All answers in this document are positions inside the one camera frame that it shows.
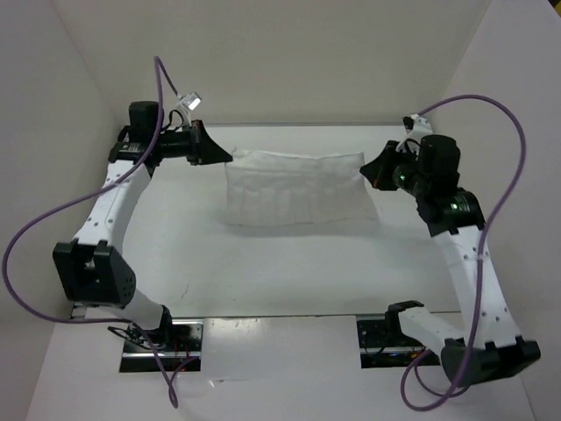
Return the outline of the white pleated skirt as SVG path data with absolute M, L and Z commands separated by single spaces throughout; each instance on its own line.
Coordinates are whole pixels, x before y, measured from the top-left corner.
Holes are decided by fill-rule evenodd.
M 275 227 L 377 218 L 360 153 L 312 156 L 236 149 L 225 164 L 225 222 Z

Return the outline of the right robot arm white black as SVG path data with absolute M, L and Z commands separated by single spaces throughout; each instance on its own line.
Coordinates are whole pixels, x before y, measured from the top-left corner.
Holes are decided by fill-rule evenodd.
M 460 331 L 416 300 L 389 305 L 384 333 L 395 345 L 410 338 L 440 360 L 460 389 L 509 378 L 538 361 L 539 345 L 513 320 L 491 262 L 488 227 L 476 196 L 458 186 L 460 151 L 455 139 L 427 135 L 389 140 L 360 173 L 380 191 L 401 189 L 416 202 L 430 237 L 450 271 L 465 329 Z

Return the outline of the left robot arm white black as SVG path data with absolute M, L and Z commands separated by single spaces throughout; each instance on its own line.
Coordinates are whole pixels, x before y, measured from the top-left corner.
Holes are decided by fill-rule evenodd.
M 110 150 L 104 193 L 97 199 L 84 225 L 67 242 L 53 249 L 67 299 L 88 307 L 103 307 L 117 318 L 135 323 L 130 341 L 143 333 L 154 350 L 174 342 L 169 309 L 155 303 L 137 286 L 136 275 L 125 261 L 124 236 L 143 191 L 164 159 L 184 158 L 193 166 L 227 163 L 232 157 L 207 133 L 203 122 L 191 117 L 200 104 L 192 94 L 179 99 L 174 112 L 178 126 L 156 128 L 160 108 L 154 101 L 133 102 L 129 123 Z

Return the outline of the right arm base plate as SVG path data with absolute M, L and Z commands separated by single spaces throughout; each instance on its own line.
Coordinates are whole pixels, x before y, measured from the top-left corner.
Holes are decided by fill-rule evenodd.
M 406 367 L 425 347 L 415 339 L 390 333 L 381 315 L 356 316 L 362 368 Z

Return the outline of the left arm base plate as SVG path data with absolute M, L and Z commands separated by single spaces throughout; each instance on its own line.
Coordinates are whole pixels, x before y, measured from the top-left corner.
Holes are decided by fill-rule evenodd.
M 166 345 L 156 341 L 164 369 L 172 373 L 176 368 L 180 372 L 199 372 L 202 365 L 202 338 L 204 321 L 202 319 L 175 319 L 174 337 Z M 155 373 L 159 371 L 153 352 L 146 339 L 131 327 L 109 330 L 124 340 L 119 366 L 120 373 Z

